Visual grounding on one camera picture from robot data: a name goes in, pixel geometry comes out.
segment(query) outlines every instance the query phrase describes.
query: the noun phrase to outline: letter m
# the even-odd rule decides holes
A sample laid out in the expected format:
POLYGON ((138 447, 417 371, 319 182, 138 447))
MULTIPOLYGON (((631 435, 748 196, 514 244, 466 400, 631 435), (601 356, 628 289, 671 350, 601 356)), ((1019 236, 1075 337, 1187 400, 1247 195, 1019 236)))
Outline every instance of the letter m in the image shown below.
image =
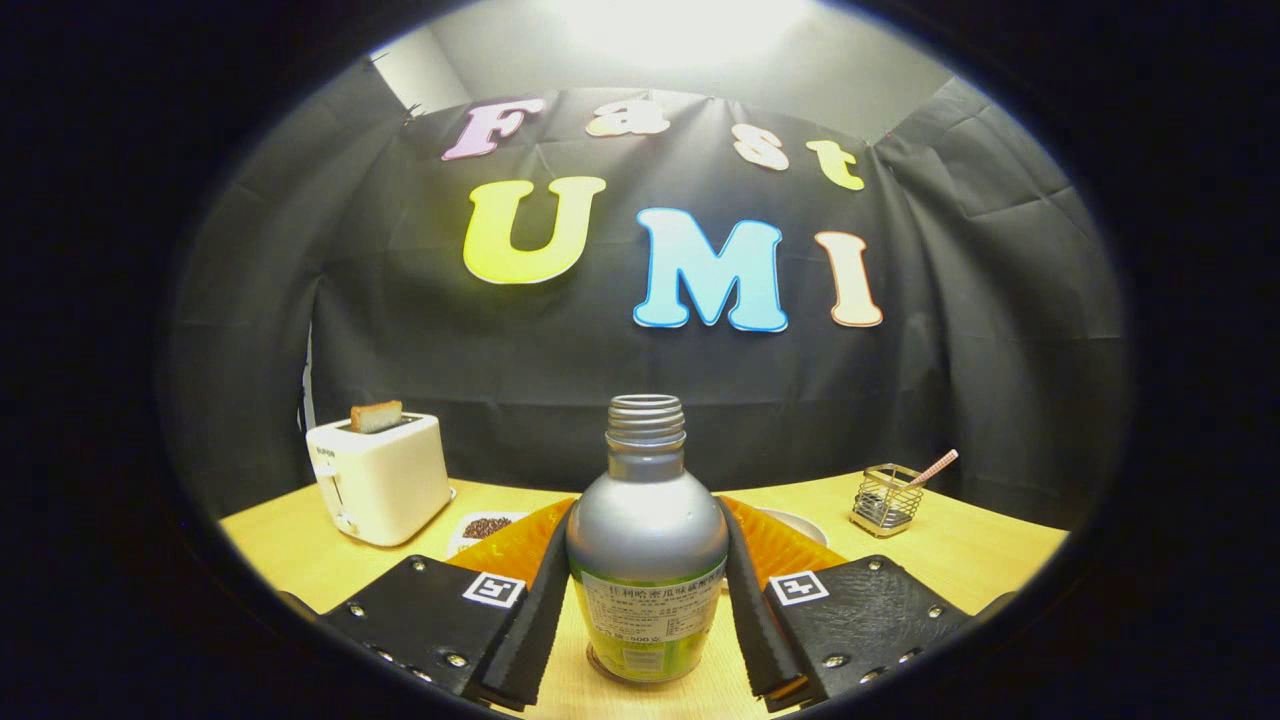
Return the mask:
POLYGON ((636 215, 649 229, 649 296, 636 305, 632 316, 650 328, 678 328, 689 322, 689 309, 680 302, 680 281, 698 306, 707 325, 716 324, 730 291, 737 286, 737 304, 728 323, 740 331, 781 332, 787 316, 778 302, 778 272, 774 250, 782 240, 778 228, 742 220, 719 255, 692 215, 669 208, 649 208, 636 215))

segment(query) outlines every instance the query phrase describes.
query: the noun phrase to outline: bread slice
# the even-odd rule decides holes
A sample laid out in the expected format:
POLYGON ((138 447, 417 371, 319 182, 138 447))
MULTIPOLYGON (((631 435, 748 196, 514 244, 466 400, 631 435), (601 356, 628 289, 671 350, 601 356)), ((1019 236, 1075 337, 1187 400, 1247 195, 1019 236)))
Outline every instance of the bread slice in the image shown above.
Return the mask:
POLYGON ((351 429, 357 433, 376 433, 399 423, 403 410, 399 400, 352 407, 351 429))

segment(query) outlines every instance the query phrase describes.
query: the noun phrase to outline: metal cup holder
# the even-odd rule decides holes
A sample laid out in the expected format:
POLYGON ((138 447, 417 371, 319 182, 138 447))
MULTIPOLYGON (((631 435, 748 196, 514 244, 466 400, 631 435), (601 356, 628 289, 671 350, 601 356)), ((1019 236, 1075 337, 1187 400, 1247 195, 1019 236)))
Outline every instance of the metal cup holder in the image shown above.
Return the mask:
POLYGON ((892 462, 867 468, 854 497, 850 520, 878 538, 908 529, 924 497, 924 484, 906 486, 919 477, 918 470, 892 462))

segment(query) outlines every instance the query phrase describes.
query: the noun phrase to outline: small dish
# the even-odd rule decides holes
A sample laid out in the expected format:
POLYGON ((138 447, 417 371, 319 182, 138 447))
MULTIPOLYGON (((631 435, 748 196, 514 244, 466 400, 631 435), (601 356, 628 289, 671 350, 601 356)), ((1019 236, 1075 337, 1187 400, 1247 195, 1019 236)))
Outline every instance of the small dish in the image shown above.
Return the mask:
POLYGON ((484 538, 463 537, 463 533, 467 532, 467 528, 471 527, 471 523, 475 523, 476 520, 488 519, 493 520, 494 523, 502 523, 503 527, 506 527, 507 524, 515 523, 516 520, 520 520, 526 515, 529 515, 529 512, 495 512, 495 511, 471 512, 470 515, 465 515, 461 520, 458 520, 457 528, 453 529, 453 537, 449 538, 449 548, 445 551, 444 556, 453 557, 458 552, 484 539, 484 538))

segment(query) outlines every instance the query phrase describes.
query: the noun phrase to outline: silver bottle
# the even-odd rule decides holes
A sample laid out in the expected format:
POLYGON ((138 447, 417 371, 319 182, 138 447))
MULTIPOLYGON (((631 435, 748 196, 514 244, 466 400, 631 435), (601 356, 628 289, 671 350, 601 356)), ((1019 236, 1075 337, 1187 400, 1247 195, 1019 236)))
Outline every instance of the silver bottle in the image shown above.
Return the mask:
POLYGON ((614 397, 608 471, 570 514, 589 656, 626 680, 692 670, 719 602, 728 530, 716 498, 685 471, 684 425, 676 397, 614 397))

